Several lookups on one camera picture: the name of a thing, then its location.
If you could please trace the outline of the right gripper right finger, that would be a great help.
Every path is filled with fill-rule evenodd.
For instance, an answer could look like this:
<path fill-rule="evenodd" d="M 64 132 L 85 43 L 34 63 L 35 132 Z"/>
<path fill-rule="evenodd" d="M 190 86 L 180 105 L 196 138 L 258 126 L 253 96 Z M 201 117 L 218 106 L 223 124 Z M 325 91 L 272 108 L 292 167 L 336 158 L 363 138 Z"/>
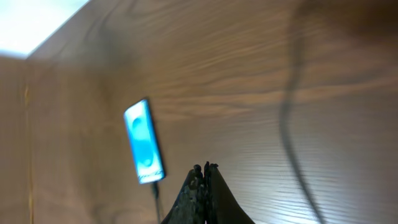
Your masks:
<path fill-rule="evenodd" d="M 239 206 L 223 176 L 218 164 L 205 164 L 206 222 L 209 224 L 254 224 L 253 220 Z"/>

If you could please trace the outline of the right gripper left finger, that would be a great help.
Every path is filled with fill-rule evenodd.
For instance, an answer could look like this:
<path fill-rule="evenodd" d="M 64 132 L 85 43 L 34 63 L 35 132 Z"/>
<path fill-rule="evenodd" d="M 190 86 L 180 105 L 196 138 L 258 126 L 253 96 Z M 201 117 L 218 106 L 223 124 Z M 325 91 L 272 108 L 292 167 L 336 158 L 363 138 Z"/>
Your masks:
<path fill-rule="evenodd" d="M 161 224 L 205 224 L 205 183 L 201 166 L 191 169 Z"/>

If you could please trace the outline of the blue screen Galaxy smartphone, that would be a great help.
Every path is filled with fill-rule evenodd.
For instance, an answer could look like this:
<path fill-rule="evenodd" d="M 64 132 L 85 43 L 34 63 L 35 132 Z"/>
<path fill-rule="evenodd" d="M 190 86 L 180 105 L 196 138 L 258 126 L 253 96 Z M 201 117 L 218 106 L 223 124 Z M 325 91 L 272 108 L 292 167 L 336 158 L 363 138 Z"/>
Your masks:
<path fill-rule="evenodd" d="M 143 98 L 131 105 L 123 118 L 138 182 L 149 184 L 162 180 L 166 171 L 149 99 Z"/>

